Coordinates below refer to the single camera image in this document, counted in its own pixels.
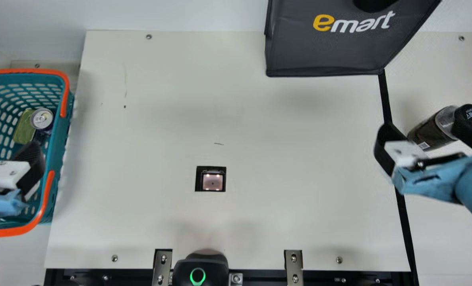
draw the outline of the black fabric bag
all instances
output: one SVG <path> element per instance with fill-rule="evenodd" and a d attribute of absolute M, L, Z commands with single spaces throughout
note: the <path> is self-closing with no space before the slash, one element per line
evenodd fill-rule
<path fill-rule="evenodd" d="M 266 74 L 379 74 L 440 2 L 269 0 Z"/>

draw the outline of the shopping basket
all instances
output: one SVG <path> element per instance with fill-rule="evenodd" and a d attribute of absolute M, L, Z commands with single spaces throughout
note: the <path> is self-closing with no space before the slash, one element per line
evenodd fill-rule
<path fill-rule="evenodd" d="M 25 110 L 47 108 L 55 114 L 52 133 L 42 143 L 46 166 L 38 190 L 19 215 L 0 218 L 0 237 L 21 235 L 52 220 L 73 101 L 68 78 L 62 72 L 0 70 L 0 161 L 10 159 L 23 146 L 13 141 L 13 132 Z"/>

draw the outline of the emart logo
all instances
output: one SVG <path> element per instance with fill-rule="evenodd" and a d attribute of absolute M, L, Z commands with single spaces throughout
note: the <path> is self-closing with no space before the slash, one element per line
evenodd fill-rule
<path fill-rule="evenodd" d="M 349 33 L 362 32 L 377 29 L 388 29 L 390 27 L 390 19 L 395 16 L 393 11 L 389 11 L 387 15 L 378 17 L 377 19 L 366 19 L 361 22 L 356 20 L 335 20 L 331 15 L 321 14 L 314 19 L 314 29 L 318 31 L 331 31 L 332 33 L 345 33 L 349 29 Z"/>

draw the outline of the black cable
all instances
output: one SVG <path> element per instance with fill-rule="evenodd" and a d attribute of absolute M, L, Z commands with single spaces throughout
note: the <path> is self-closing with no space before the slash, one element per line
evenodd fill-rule
<path fill-rule="evenodd" d="M 385 120 L 385 123 L 393 125 L 392 111 L 390 108 L 390 96 L 388 94 L 385 71 L 379 74 L 378 79 L 379 89 L 381 90 L 381 103 L 383 105 L 383 119 Z M 416 258 L 414 257 L 411 227 L 409 225 L 409 218 L 407 217 L 405 198 L 397 191 L 396 188 L 395 195 L 397 197 L 398 214 L 400 218 L 400 226 L 402 227 L 402 236 L 404 238 L 405 252 L 407 254 L 407 260 L 409 261 L 409 268 L 411 268 L 412 284 L 414 286 L 419 286 L 418 270 L 416 269 Z"/>

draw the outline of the white tabletop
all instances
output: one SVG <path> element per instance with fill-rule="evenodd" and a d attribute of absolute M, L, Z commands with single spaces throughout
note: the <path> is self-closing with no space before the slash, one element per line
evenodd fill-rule
<path fill-rule="evenodd" d="M 387 68 L 393 119 L 403 132 L 447 105 L 472 103 L 472 34 L 463 36 L 419 33 Z M 456 142 L 432 155 L 459 151 L 472 153 Z M 472 214 L 424 197 L 406 196 L 406 204 L 419 274 L 472 275 Z"/>
<path fill-rule="evenodd" d="M 261 33 L 146 34 L 87 33 L 46 267 L 212 248 L 234 269 L 302 249 L 305 269 L 409 270 L 372 154 L 376 76 L 268 78 Z M 227 167 L 227 192 L 194 192 L 206 165 Z"/>

